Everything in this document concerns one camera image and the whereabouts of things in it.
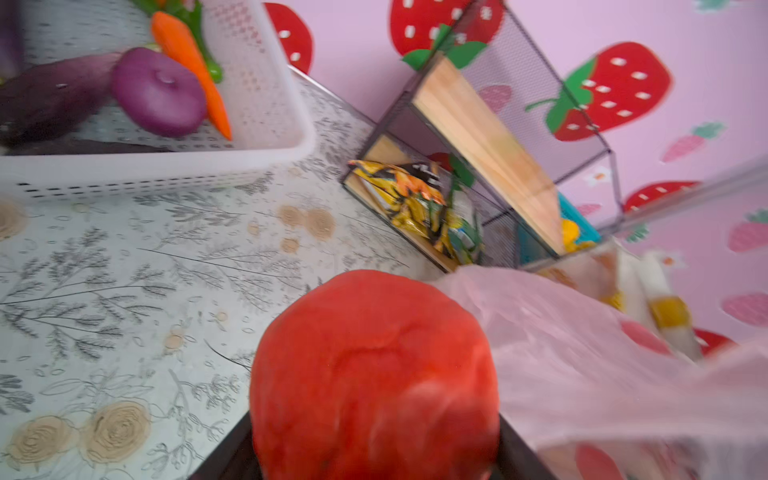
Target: wooden panel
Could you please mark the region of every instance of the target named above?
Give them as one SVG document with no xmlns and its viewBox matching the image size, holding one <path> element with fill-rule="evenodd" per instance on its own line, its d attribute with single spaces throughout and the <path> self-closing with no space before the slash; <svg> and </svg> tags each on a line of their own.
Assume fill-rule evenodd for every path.
<svg viewBox="0 0 768 480">
<path fill-rule="evenodd" d="M 413 163 L 413 160 L 398 147 L 394 140 L 382 135 L 371 147 L 366 157 L 361 160 L 375 161 L 380 164 L 405 165 Z"/>
<path fill-rule="evenodd" d="M 381 208 L 379 202 L 371 198 L 370 192 L 366 190 L 362 183 L 363 180 L 355 174 L 349 175 L 344 182 L 344 184 L 360 199 L 360 201 L 370 206 L 372 209 L 378 212 L 386 222 L 389 222 L 389 220 L 386 219 L 386 212 Z M 424 252 L 429 256 L 429 258 L 433 259 L 437 264 L 441 265 L 447 271 L 452 272 L 458 268 L 458 263 L 435 250 L 435 248 L 430 244 L 430 242 L 427 241 L 426 238 L 420 237 L 419 235 L 416 235 L 415 233 L 409 232 L 407 230 L 400 231 L 403 233 L 403 235 L 408 237 L 408 239 L 411 240 L 419 248 L 419 250 Z"/>
<path fill-rule="evenodd" d="M 552 180 L 448 59 L 432 69 L 413 104 L 554 251 L 564 253 Z"/>
</svg>

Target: white tabletop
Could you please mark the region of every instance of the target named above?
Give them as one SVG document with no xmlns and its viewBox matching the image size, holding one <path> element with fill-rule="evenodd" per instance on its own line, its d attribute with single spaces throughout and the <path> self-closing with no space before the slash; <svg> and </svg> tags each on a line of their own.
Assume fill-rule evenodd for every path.
<svg viewBox="0 0 768 480">
<path fill-rule="evenodd" d="M 0 478 L 186 478 L 294 300 L 346 270 L 439 275 L 337 181 L 370 126 L 300 84 L 313 156 L 242 187 L 28 207 L 0 242 Z"/>
</svg>

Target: green chili pepper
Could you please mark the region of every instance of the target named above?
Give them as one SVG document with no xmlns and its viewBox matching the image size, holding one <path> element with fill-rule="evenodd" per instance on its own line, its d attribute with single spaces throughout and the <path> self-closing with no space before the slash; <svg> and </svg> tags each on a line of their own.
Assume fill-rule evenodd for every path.
<svg viewBox="0 0 768 480">
<path fill-rule="evenodd" d="M 187 24 L 197 42 L 197 48 L 200 49 L 200 53 L 203 55 L 203 60 L 205 60 L 205 66 L 208 73 L 210 73 L 210 77 L 214 82 L 221 83 L 224 78 L 224 72 L 221 69 L 221 65 L 216 62 L 214 56 L 210 54 L 208 47 L 205 45 L 205 38 L 203 37 L 203 4 L 200 3 L 200 0 L 195 0 L 192 12 L 184 7 L 182 0 L 167 0 L 165 2 L 165 12 Z"/>
<path fill-rule="evenodd" d="M 155 0 L 131 0 L 142 12 L 147 16 L 152 16 L 156 11 L 160 10 Z"/>
</svg>

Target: carrot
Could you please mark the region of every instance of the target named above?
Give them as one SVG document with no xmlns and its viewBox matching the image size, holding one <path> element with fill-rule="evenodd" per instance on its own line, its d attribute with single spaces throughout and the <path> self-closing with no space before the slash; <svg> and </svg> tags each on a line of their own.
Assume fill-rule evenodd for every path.
<svg viewBox="0 0 768 480">
<path fill-rule="evenodd" d="M 208 73 L 203 55 L 197 48 L 197 43 L 187 24 L 173 15 L 155 12 L 152 15 L 152 35 L 163 49 L 163 53 L 195 74 L 205 92 L 208 103 L 208 118 L 221 134 L 231 141 L 232 130 L 230 129 L 230 121 L 227 119 L 224 101 L 221 99 L 210 73 Z"/>
</svg>

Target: pink plastic bag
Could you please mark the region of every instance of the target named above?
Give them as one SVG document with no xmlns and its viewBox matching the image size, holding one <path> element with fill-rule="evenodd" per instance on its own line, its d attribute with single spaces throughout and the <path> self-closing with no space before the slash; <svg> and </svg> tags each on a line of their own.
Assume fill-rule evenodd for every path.
<svg viewBox="0 0 768 480">
<path fill-rule="evenodd" d="M 768 339 L 702 363 L 545 278 L 467 266 L 434 283 L 493 350 L 501 411 L 562 480 L 767 480 Z"/>
</svg>

